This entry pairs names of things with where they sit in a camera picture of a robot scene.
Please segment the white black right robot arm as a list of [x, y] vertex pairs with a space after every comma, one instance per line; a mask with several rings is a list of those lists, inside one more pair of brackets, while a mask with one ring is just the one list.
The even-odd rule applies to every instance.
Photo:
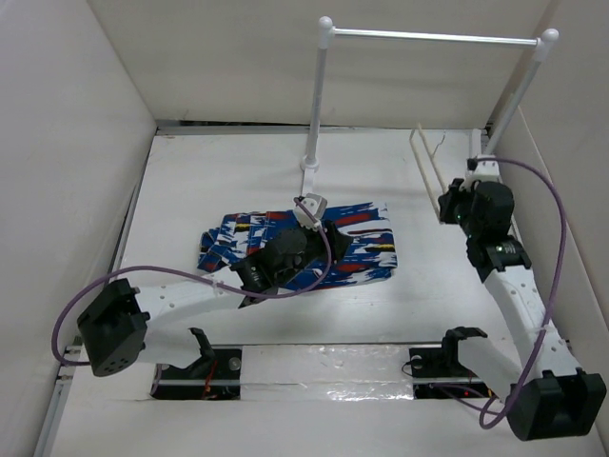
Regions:
[[607, 393], [587, 373], [547, 319], [531, 261], [509, 230], [515, 202], [497, 181], [456, 178], [439, 198], [440, 219], [459, 226], [481, 283], [498, 305], [520, 360], [502, 354], [479, 328], [457, 327], [442, 339], [440, 363], [450, 374], [479, 377], [502, 402], [522, 441], [589, 433]]

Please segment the beige wooden clothes hanger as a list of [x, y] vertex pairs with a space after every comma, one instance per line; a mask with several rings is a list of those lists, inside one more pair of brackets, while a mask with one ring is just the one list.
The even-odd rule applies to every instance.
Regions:
[[[430, 176], [427, 174], [426, 167], [423, 164], [422, 154], [418, 148], [417, 140], [415, 139], [416, 136], [418, 136], [420, 138], [420, 141], [424, 148], [424, 152], [427, 157], [429, 166], [433, 170], [433, 175], [435, 176], [435, 179], [437, 181], [436, 186], [438, 187], [438, 190], [440, 191], [439, 193], [434, 192], [434, 185], [431, 184]], [[423, 187], [426, 191], [429, 202], [435, 213], [436, 219], [441, 224], [442, 221], [441, 221], [441, 209], [440, 209], [439, 197], [441, 195], [444, 195], [447, 193], [448, 186], [447, 186], [447, 183], [444, 180], [442, 173], [440, 171], [440, 168], [437, 164], [436, 152], [430, 148], [427, 135], [426, 135], [425, 131], [423, 130], [422, 124], [420, 122], [418, 122], [416, 124], [416, 127], [410, 131], [410, 134], [408, 137], [408, 143], [412, 150], [417, 169], [422, 178]]]

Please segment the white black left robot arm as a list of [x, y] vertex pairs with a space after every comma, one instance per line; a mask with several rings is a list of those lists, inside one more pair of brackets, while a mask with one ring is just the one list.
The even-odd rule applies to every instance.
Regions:
[[331, 268], [352, 241], [326, 220], [320, 232], [284, 229], [263, 248], [207, 276], [144, 288], [120, 277], [77, 319], [93, 375], [108, 377], [136, 362], [166, 364], [195, 378], [206, 375], [215, 356], [198, 316], [290, 298], [287, 286], [294, 278], [316, 261]]

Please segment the blue white red patterned trousers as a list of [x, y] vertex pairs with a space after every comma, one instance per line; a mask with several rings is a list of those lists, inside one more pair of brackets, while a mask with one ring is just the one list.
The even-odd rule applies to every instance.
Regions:
[[[323, 218], [333, 222], [352, 242], [344, 258], [331, 267], [316, 289], [354, 286], [392, 276], [398, 255], [385, 203], [330, 207]], [[262, 248], [282, 230], [298, 226], [291, 210], [227, 214], [219, 227], [201, 235], [197, 269], [212, 273], [230, 266]]]

